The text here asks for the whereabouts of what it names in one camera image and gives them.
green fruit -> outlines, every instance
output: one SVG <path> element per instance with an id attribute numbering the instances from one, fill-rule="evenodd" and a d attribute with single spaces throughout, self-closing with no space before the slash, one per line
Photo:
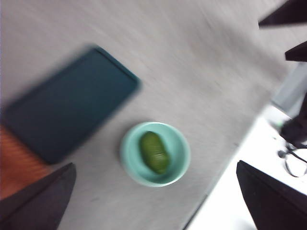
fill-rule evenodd
<path id="1" fill-rule="evenodd" d="M 140 139 L 140 149 L 145 164 L 157 174 L 166 172 L 169 155 L 162 140 L 154 132 L 146 132 Z"/>

bowl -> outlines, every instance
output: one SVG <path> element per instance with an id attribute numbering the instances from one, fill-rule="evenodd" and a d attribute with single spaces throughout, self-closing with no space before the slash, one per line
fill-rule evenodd
<path id="1" fill-rule="evenodd" d="M 160 136 L 170 165 L 164 174 L 156 174 L 144 163 L 139 147 L 141 136 L 147 131 Z M 145 122 L 134 126 L 121 143 L 121 161 L 129 176 L 136 182 L 149 187 L 162 187 L 179 180 L 190 163 L 190 149 L 184 136 L 174 127 L 161 122 Z"/>

black object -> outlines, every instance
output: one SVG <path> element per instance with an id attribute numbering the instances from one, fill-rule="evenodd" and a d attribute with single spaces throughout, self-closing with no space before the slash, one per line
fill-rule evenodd
<path id="1" fill-rule="evenodd" d="M 307 42 L 303 42 L 298 46 L 285 52 L 288 61 L 304 61 L 307 62 Z"/>
<path id="2" fill-rule="evenodd" d="M 138 87 L 138 78 L 100 47 L 12 103 L 4 124 L 48 163 L 82 143 Z"/>
<path id="3" fill-rule="evenodd" d="M 70 163 L 0 201 L 0 230 L 56 230 L 70 200 L 76 168 Z"/>
<path id="4" fill-rule="evenodd" d="M 307 228 L 307 196 L 244 161 L 238 162 L 236 174 L 258 230 Z"/>
<path id="5" fill-rule="evenodd" d="M 307 148 L 307 93 L 305 94 L 298 116 L 284 123 L 280 136 L 298 149 Z"/>
<path id="6" fill-rule="evenodd" d="M 288 0 L 280 8 L 259 22 L 259 26 L 307 22 L 307 1 Z"/>

mint green bowl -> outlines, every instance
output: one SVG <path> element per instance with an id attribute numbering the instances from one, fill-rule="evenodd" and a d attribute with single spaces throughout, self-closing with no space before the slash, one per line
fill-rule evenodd
<path id="1" fill-rule="evenodd" d="M 152 131 L 162 139 L 170 155 L 166 173 L 159 175 L 143 162 L 139 141 L 141 136 Z M 149 187 L 162 187 L 179 180 L 190 163 L 190 149 L 184 136 L 174 127 L 160 122 L 145 122 L 130 129 L 121 143 L 121 161 L 132 179 Z"/>

gray table surface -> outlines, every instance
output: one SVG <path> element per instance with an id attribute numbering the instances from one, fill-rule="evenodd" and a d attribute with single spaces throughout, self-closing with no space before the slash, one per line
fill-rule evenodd
<path id="1" fill-rule="evenodd" d="M 85 43 L 135 73 L 142 90 L 62 164 L 77 181 L 59 229 L 178 230 L 214 185 L 253 118 L 294 63 L 298 28 L 259 30 L 281 0 L 3 0 L 1 101 L 43 81 Z M 143 121 L 169 123 L 191 146 L 178 182 L 148 188 L 119 162 L 120 140 Z"/>

